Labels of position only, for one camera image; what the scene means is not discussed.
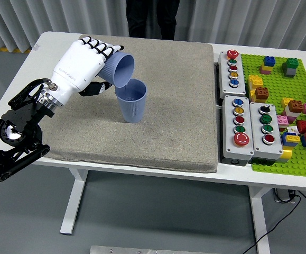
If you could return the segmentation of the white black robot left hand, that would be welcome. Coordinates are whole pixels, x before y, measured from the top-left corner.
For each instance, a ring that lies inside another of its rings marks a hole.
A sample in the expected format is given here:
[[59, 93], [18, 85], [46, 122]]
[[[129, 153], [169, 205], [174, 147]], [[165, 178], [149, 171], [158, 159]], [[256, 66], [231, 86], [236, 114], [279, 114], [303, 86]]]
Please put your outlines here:
[[60, 104], [85, 89], [103, 69], [106, 60], [123, 46], [112, 45], [86, 36], [72, 43], [53, 70], [52, 83], [57, 89], [50, 91]]

